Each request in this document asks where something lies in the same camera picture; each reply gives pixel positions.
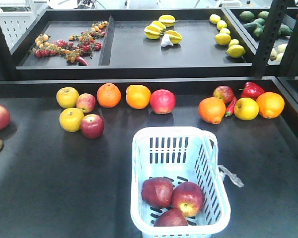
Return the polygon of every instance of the red chili pepper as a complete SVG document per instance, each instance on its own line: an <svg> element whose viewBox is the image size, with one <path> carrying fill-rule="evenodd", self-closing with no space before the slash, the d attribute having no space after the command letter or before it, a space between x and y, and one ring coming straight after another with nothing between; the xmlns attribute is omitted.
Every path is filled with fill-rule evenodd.
<svg viewBox="0 0 298 238"><path fill-rule="evenodd" d="M264 89L262 89L259 85L252 82L247 82L244 84L244 88L240 89L243 90L241 97L242 98L251 98L256 100L259 95L265 93Z"/></svg>
<svg viewBox="0 0 298 238"><path fill-rule="evenodd" d="M229 103L229 105L226 107L225 116L232 116L234 114L234 106L237 102L237 98L234 96L233 100Z"/></svg>
<svg viewBox="0 0 298 238"><path fill-rule="evenodd" d="M84 65L84 66L89 66L89 63L88 63L86 60L84 60L84 58L81 57L81 56L77 56L77 57L76 57L76 60L77 60L80 64L82 64L82 65Z"/></svg>

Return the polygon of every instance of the orange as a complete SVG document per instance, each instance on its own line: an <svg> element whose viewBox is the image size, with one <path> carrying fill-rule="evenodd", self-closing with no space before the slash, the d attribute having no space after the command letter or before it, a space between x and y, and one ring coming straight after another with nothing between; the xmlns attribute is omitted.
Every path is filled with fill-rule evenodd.
<svg viewBox="0 0 298 238"><path fill-rule="evenodd" d="M129 85L126 90L127 104L135 109L143 109L150 102L151 92L143 85Z"/></svg>
<svg viewBox="0 0 298 238"><path fill-rule="evenodd" d="M113 108L121 100L121 92L113 83L105 83L97 90L98 103L104 108Z"/></svg>
<svg viewBox="0 0 298 238"><path fill-rule="evenodd" d="M199 115L208 123L221 123L225 111L225 103L216 97L205 98L199 103Z"/></svg>
<svg viewBox="0 0 298 238"><path fill-rule="evenodd" d="M278 117L285 106L283 97L273 92L263 93L256 99L256 102L259 106L259 115L268 119Z"/></svg>

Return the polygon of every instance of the white lemon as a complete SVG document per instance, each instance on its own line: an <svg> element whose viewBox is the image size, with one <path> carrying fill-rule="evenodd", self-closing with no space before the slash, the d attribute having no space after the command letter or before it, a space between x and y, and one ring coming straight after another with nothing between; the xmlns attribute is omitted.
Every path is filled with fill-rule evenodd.
<svg viewBox="0 0 298 238"><path fill-rule="evenodd" d="M239 40L238 39L232 39L230 42L229 42L229 45L228 47L231 47L233 45L239 45Z"/></svg>
<svg viewBox="0 0 298 238"><path fill-rule="evenodd" d="M246 53L246 50L241 45L232 45L226 52L232 58L240 58Z"/></svg>
<svg viewBox="0 0 298 238"><path fill-rule="evenodd" d="M227 29L227 28L222 28L222 29L220 30L220 33L227 33L228 35L230 35L230 30Z"/></svg>
<svg viewBox="0 0 298 238"><path fill-rule="evenodd" d="M217 22L217 29L220 31L222 28L227 28L227 23L223 20Z"/></svg>
<svg viewBox="0 0 298 238"><path fill-rule="evenodd" d="M215 41L218 45L225 46L230 43L231 38L227 33L218 33L215 35Z"/></svg>
<svg viewBox="0 0 298 238"><path fill-rule="evenodd" d="M210 16L210 22L213 23L213 24L217 24L218 21L221 20L221 17L219 15L216 15L216 14L212 14Z"/></svg>

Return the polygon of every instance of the white object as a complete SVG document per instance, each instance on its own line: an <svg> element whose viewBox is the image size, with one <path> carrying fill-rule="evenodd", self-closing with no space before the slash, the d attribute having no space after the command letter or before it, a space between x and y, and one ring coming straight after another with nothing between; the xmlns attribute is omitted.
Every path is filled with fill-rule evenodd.
<svg viewBox="0 0 298 238"><path fill-rule="evenodd" d="M202 211L187 218L189 226L154 227L166 209L152 209L142 201L142 184L150 177L167 177L177 186L191 181L206 198ZM131 217L144 238L209 238L230 219L230 205L218 169L218 142L209 131L191 126L147 127L132 143Z"/></svg>
<svg viewBox="0 0 298 238"><path fill-rule="evenodd" d="M75 9L79 0L47 0L47 4L52 9Z"/></svg>

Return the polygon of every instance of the avocado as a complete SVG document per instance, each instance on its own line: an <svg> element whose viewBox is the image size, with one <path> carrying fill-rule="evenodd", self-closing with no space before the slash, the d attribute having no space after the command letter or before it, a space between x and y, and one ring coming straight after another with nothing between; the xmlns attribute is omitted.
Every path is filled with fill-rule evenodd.
<svg viewBox="0 0 298 238"><path fill-rule="evenodd" d="M251 22L254 19L254 13L251 11L242 11L239 18L244 22Z"/></svg>
<svg viewBox="0 0 298 238"><path fill-rule="evenodd" d="M264 18L257 18L255 20L253 20L253 22L259 23L262 26L265 25L265 19Z"/></svg>
<svg viewBox="0 0 298 238"><path fill-rule="evenodd" d="M257 24L255 22L249 22L244 24L244 27L248 32L253 32L256 29Z"/></svg>
<svg viewBox="0 0 298 238"><path fill-rule="evenodd" d="M258 13L257 17L267 20L268 14L269 14L268 11L261 11L260 13Z"/></svg>
<svg viewBox="0 0 298 238"><path fill-rule="evenodd" d="M279 30L282 36L291 36L293 32L292 29L285 24L281 24Z"/></svg>
<svg viewBox="0 0 298 238"><path fill-rule="evenodd" d="M254 31L253 31L253 36L256 38L256 39L260 39L262 34L263 34L264 30L260 27L257 27Z"/></svg>

